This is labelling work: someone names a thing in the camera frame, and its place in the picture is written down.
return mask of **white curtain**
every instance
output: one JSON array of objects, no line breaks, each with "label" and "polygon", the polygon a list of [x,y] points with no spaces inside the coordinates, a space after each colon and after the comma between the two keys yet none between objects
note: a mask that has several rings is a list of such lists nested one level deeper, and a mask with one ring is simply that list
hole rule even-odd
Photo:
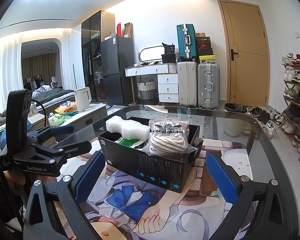
[{"label": "white curtain", "polygon": [[63,89],[75,90],[74,70],[71,60],[72,29],[63,29],[61,35],[61,76]]},{"label": "white curtain", "polygon": [[10,91],[23,89],[21,43],[21,34],[0,39],[0,113],[7,108]]}]

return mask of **green sneaker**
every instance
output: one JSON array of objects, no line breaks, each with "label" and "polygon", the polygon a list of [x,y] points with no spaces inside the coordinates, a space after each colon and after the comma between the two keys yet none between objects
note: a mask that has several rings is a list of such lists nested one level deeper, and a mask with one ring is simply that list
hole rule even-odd
[{"label": "green sneaker", "polygon": [[285,88],[284,93],[283,93],[283,96],[284,96],[284,97],[288,97],[289,89],[288,89],[288,88]]},{"label": "green sneaker", "polygon": [[296,97],[298,94],[297,94],[297,92],[296,92],[296,90],[294,89],[294,88],[292,88],[292,89],[289,89],[289,91],[288,91],[288,97],[289,98],[294,98],[294,97]]}]

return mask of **stack of boxes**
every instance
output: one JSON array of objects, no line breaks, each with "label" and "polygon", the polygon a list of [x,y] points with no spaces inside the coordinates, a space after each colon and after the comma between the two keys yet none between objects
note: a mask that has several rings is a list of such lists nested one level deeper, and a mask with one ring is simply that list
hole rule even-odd
[{"label": "stack of boxes", "polygon": [[205,33],[196,33],[195,37],[200,63],[215,63],[216,56],[213,55],[210,37],[206,37]]}]

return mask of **brown curtain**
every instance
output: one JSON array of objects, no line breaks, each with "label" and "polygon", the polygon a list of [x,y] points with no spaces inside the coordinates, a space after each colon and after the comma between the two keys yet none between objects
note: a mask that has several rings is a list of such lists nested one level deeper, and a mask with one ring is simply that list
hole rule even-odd
[{"label": "brown curtain", "polygon": [[39,55],[21,60],[22,79],[41,75],[44,83],[50,85],[56,74],[56,53]]}]

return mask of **kettle handle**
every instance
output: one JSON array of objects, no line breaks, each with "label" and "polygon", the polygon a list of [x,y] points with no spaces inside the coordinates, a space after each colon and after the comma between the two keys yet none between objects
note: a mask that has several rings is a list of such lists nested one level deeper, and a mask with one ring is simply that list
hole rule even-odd
[{"label": "kettle handle", "polygon": [[90,88],[86,87],[87,92],[88,92],[88,97],[89,97],[89,103],[91,103],[91,93],[90,93]]}]

